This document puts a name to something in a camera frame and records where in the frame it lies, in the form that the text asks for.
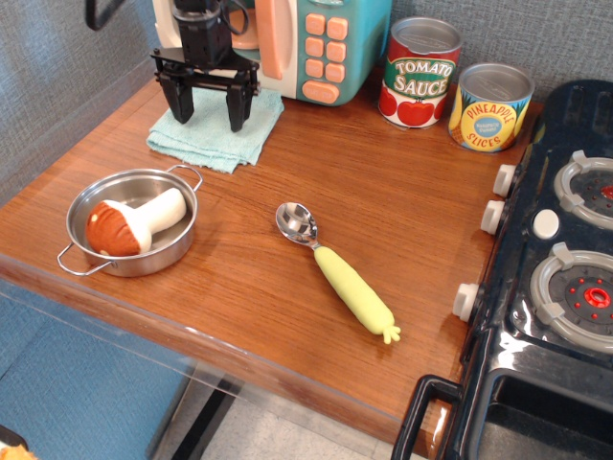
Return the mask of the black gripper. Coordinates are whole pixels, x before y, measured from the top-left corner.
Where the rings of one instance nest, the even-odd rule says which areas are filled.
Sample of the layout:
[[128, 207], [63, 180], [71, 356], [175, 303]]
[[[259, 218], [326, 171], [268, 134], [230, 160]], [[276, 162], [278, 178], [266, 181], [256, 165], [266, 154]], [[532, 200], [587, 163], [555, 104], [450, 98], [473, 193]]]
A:
[[240, 131], [250, 117], [253, 95], [260, 93], [258, 64], [233, 50], [235, 30], [227, 14], [180, 13], [175, 19], [181, 45], [151, 52], [174, 119], [180, 124], [191, 119], [194, 87], [227, 91], [230, 128]]

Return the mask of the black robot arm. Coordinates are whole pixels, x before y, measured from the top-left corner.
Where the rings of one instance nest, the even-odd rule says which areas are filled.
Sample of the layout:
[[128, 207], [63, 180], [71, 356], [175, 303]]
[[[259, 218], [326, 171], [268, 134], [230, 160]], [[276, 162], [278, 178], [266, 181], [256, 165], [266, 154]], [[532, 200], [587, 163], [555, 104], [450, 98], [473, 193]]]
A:
[[245, 31], [231, 25], [226, 1], [175, 1], [170, 11], [181, 45], [156, 48], [151, 56], [174, 119], [191, 119], [195, 88], [224, 91], [231, 130], [240, 131], [260, 91], [259, 65], [233, 50], [232, 35]]

